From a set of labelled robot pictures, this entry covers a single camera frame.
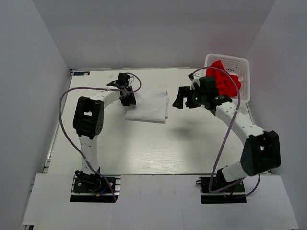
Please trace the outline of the red t shirt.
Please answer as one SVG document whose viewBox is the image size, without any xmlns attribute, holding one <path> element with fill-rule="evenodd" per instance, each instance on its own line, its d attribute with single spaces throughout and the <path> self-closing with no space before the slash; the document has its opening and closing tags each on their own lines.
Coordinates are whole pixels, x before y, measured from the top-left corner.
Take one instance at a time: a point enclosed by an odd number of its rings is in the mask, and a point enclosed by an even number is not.
<svg viewBox="0 0 307 230">
<path fill-rule="evenodd" d="M 210 66 L 218 68 L 218 69 L 221 69 L 222 71 L 226 72 L 226 70 L 224 69 L 224 66 L 223 66 L 223 64 L 222 64 L 222 62 L 220 60 L 212 63 Z M 218 88 L 218 91 L 219 91 L 220 95 L 227 95 L 229 97 L 236 97 L 238 95 L 237 90 L 236 90 L 234 84 L 232 83 L 230 78 L 225 73 L 223 73 L 223 72 L 221 72 L 221 71 L 219 71 L 217 69 L 208 68 L 206 70 L 206 76 L 215 77 L 216 86 Z M 229 74 L 229 76 L 234 81 L 234 83 L 236 84 L 237 88 L 240 90 L 241 83 L 240 83 L 240 81 L 238 79 L 238 76 L 232 75 L 232 74 Z"/>
</svg>

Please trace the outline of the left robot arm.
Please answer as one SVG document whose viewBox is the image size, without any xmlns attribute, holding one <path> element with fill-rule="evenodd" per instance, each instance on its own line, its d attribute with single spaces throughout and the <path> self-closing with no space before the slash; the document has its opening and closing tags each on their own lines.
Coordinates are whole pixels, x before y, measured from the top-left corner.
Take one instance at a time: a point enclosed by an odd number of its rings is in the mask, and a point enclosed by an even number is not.
<svg viewBox="0 0 307 230">
<path fill-rule="evenodd" d="M 136 98 L 131 86 L 130 73 L 120 73 L 118 79 L 110 82 L 106 90 L 91 96 L 80 97 L 77 102 L 73 119 L 82 152 L 81 172 L 90 174 L 85 179 L 85 186 L 90 191 L 101 187 L 101 179 L 96 176 L 100 172 L 97 157 L 97 140 L 103 129 L 104 109 L 113 102 L 120 100 L 122 106 L 136 105 Z"/>
</svg>

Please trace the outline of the white t shirt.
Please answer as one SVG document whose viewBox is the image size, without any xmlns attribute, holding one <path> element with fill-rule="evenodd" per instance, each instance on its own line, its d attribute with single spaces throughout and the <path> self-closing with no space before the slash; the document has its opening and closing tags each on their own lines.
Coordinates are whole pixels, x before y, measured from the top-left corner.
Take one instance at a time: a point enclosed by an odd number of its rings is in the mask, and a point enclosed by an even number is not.
<svg viewBox="0 0 307 230">
<path fill-rule="evenodd" d="M 136 105 L 130 105 L 125 119 L 165 123 L 168 118 L 168 91 L 139 90 L 135 92 Z"/>
</svg>

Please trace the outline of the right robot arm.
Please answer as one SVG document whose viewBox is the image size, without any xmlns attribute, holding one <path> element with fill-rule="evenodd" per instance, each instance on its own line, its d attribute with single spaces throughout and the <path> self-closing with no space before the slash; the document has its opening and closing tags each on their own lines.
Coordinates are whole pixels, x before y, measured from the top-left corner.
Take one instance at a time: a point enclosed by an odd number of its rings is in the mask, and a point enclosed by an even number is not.
<svg viewBox="0 0 307 230">
<path fill-rule="evenodd" d="M 220 95 L 214 77 L 200 77 L 190 86 L 180 86 L 172 104 L 177 109 L 202 105 L 228 125 L 244 145 L 239 161 L 217 171 L 215 179 L 220 190 L 228 191 L 238 179 L 280 167 L 279 135 L 254 124 L 229 96 Z"/>
</svg>

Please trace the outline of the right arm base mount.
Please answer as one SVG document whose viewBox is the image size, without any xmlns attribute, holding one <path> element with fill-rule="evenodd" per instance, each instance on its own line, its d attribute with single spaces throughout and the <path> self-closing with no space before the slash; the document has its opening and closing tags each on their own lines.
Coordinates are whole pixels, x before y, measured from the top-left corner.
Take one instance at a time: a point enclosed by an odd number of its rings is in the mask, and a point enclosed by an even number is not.
<svg viewBox="0 0 307 230">
<path fill-rule="evenodd" d="M 239 182 L 223 191 L 210 193 L 209 180 L 209 176 L 204 176 L 195 182 L 200 189 L 202 204 L 244 204 L 247 202 L 243 182 Z"/>
</svg>

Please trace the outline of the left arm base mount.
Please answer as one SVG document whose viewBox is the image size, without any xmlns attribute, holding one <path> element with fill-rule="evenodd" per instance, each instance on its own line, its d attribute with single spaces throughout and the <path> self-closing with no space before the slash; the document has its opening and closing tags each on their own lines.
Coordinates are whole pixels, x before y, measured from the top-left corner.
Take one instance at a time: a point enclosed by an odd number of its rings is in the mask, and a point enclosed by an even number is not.
<svg viewBox="0 0 307 230">
<path fill-rule="evenodd" d="M 121 177 L 85 174 L 76 170 L 72 187 L 71 203 L 114 203 L 120 193 Z"/>
</svg>

